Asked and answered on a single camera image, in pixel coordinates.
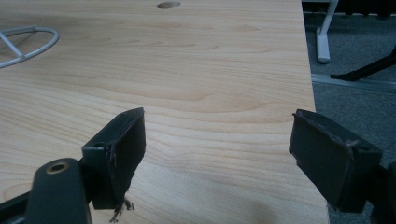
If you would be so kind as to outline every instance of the light wood tabletop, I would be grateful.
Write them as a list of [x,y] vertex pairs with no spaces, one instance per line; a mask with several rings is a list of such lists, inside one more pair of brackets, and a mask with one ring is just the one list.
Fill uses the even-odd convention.
[[[300,0],[6,0],[0,29],[60,39],[0,69],[0,202],[35,170],[143,106],[146,155],[119,223],[328,223],[289,154],[297,108],[315,110]],[[49,34],[11,39],[22,50]],[[4,43],[0,60],[12,56]],[[112,211],[92,210],[93,223]]]

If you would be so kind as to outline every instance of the wood grain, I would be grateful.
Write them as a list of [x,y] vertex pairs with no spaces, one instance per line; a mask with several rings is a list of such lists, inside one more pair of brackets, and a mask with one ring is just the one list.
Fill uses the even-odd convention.
[[[8,0],[0,28],[58,43],[0,70],[0,202],[122,111],[146,111],[147,153],[120,223],[328,223],[288,146],[314,110],[298,0]],[[50,38],[14,36],[21,49]],[[4,44],[0,59],[9,58]],[[107,223],[110,211],[93,211]]]

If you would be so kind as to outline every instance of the chair leg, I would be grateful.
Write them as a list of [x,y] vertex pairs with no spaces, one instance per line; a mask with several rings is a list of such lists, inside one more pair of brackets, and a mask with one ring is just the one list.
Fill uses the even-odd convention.
[[329,41],[327,38],[327,31],[329,30],[332,16],[337,8],[338,0],[331,0],[327,10],[326,18],[323,25],[317,29],[317,50],[318,62],[328,63],[330,61]]
[[[15,45],[11,43],[11,41],[8,40],[7,36],[11,35],[19,35],[19,34],[24,34],[24,33],[35,33],[35,32],[47,32],[53,34],[52,39],[45,44],[43,47],[39,49],[35,49],[32,52],[29,52],[27,54],[23,54]],[[58,32],[56,32],[53,29],[47,28],[47,27],[37,27],[37,26],[27,26],[27,27],[19,27],[19,28],[13,28],[13,29],[8,29],[8,30],[3,30],[0,31],[0,38],[8,45],[8,47],[17,55],[15,59],[11,59],[6,62],[1,62],[0,63],[0,68],[4,68],[7,66],[10,66],[15,63],[20,63],[25,60],[28,60],[30,58],[35,57],[36,55],[44,52],[45,50],[49,49],[52,47],[59,39]]]

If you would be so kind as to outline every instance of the gray metal frame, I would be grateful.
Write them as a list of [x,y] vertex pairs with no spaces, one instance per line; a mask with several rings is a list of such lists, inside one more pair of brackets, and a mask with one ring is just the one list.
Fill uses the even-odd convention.
[[[53,38],[45,44],[43,47],[39,49],[35,49],[32,52],[29,52],[27,54],[23,54],[17,47],[15,47],[14,44],[9,41],[7,36],[11,35],[19,35],[19,34],[24,34],[24,33],[35,33],[35,32],[47,32],[53,34]],[[30,58],[35,57],[36,55],[44,52],[45,50],[49,49],[52,47],[59,39],[59,34],[53,29],[47,28],[47,27],[38,27],[38,26],[26,26],[26,27],[18,27],[18,28],[12,28],[12,29],[7,29],[7,30],[2,30],[0,31],[0,38],[8,45],[8,47],[14,51],[14,53],[17,55],[15,59],[11,59],[6,62],[1,62],[0,63],[0,68],[4,68],[7,66],[10,66],[15,63],[20,63],[25,60],[28,60]]]

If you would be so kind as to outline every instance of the gray carpet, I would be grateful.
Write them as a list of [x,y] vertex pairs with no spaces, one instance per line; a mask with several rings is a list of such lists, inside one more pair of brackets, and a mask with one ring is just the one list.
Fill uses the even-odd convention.
[[[388,56],[396,45],[396,17],[334,16],[329,30],[331,61],[317,62],[316,28],[324,14],[305,13],[305,31],[312,73],[343,74]],[[396,81],[396,65],[370,79]],[[384,150],[382,164],[396,161],[396,94],[327,84],[313,84],[317,112]],[[363,214],[343,214],[329,208],[331,224],[370,223],[372,206]]]

